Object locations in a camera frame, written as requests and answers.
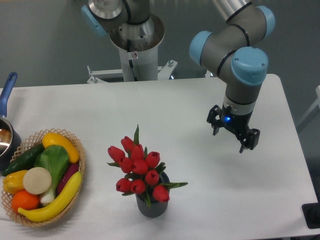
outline purple eggplant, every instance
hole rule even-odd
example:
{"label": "purple eggplant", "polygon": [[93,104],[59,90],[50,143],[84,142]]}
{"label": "purple eggplant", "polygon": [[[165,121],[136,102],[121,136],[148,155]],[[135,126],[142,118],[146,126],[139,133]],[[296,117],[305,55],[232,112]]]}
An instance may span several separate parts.
{"label": "purple eggplant", "polygon": [[62,179],[60,180],[58,186],[56,187],[56,194],[59,195],[64,189],[65,185],[67,184],[68,180],[71,178],[73,174],[79,171],[79,166],[76,163],[72,163],[67,170],[65,171],[65,174],[63,175]]}

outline wicker basket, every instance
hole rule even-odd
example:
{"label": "wicker basket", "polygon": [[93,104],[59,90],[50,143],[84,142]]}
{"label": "wicker basket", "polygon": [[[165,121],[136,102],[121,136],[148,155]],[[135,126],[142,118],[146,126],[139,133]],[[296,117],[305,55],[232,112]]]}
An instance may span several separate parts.
{"label": "wicker basket", "polygon": [[[84,176],[85,173],[85,163],[86,163],[86,158],[85,158],[85,151],[84,148],[80,142],[80,140],[72,133],[69,131],[66,131],[65,129],[60,130],[60,129],[50,129],[50,130],[41,130],[40,132],[36,132],[34,135],[31,135],[29,138],[26,138],[24,142],[21,143],[21,145],[17,148],[17,151],[14,153],[12,156],[11,161],[14,161],[17,156],[19,156],[21,153],[24,151],[28,150],[34,145],[37,145],[41,143],[44,135],[47,133],[52,132],[52,133],[59,133],[63,136],[65,136],[71,143],[74,144],[74,146],[77,148],[80,159],[79,159],[79,171],[82,173],[82,177]],[[11,208],[11,201],[13,198],[13,195],[10,193],[6,193],[4,190],[2,190],[2,205],[4,206],[4,209],[6,211],[6,214],[15,222],[18,224],[22,224],[23,226],[27,227],[40,227],[44,225],[51,224],[57,220],[59,220],[75,203],[76,199],[78,198],[79,192],[80,192],[81,185],[71,200],[71,202],[68,204],[68,206],[57,216],[54,218],[48,220],[48,221],[42,221],[42,222],[33,222],[27,219],[25,216],[20,215],[18,213],[15,213],[13,209]]]}

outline metal pot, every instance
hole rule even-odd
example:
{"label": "metal pot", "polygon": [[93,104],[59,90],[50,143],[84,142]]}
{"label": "metal pot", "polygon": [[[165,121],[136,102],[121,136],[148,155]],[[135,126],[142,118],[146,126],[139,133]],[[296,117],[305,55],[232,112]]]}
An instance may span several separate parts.
{"label": "metal pot", "polygon": [[21,144],[21,138],[7,117],[7,103],[17,80],[17,73],[11,72],[0,95],[0,171],[10,163],[12,156]]}

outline red tulip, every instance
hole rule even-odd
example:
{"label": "red tulip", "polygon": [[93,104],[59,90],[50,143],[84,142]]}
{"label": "red tulip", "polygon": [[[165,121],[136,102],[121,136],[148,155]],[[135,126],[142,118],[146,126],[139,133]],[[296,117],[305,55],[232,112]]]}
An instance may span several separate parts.
{"label": "red tulip", "polygon": [[131,181],[126,178],[121,178],[115,186],[117,191],[127,193],[131,190]]}
{"label": "red tulip", "polygon": [[149,152],[145,158],[149,168],[154,169],[160,162],[160,153],[156,151]]}
{"label": "red tulip", "polygon": [[153,189],[152,196],[160,203],[165,203],[170,200],[169,191],[163,185],[156,186]]}
{"label": "red tulip", "polygon": [[125,136],[121,140],[121,144],[126,152],[128,152],[128,150],[132,152],[132,149],[134,148],[134,141],[132,141],[130,137]]}
{"label": "red tulip", "polygon": [[131,169],[133,173],[143,175],[148,172],[148,164],[142,159],[134,160]]}
{"label": "red tulip", "polygon": [[130,158],[127,157],[122,157],[119,160],[119,165],[120,168],[122,170],[122,172],[124,172],[125,174],[129,174],[132,171],[132,164],[134,163],[134,161],[132,161]]}
{"label": "red tulip", "polygon": [[145,175],[145,182],[151,186],[154,186],[159,181],[159,174],[156,170],[150,170]]}
{"label": "red tulip", "polygon": [[124,158],[126,156],[124,151],[115,146],[111,146],[108,148],[108,154],[116,163],[118,163],[121,158]]}
{"label": "red tulip", "polygon": [[145,159],[145,151],[141,144],[134,145],[130,158],[134,160]]}
{"label": "red tulip", "polygon": [[146,184],[141,179],[132,181],[131,192],[135,194],[142,194],[146,190]]}

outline bok choy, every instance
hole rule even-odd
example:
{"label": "bok choy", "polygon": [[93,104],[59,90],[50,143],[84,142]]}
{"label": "bok choy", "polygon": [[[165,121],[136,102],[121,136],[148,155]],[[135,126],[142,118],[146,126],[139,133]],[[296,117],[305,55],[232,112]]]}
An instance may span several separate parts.
{"label": "bok choy", "polygon": [[48,146],[36,159],[34,166],[47,169],[52,178],[50,188],[40,195],[42,205],[46,206],[56,198],[56,188],[68,168],[68,163],[68,152],[60,145]]}

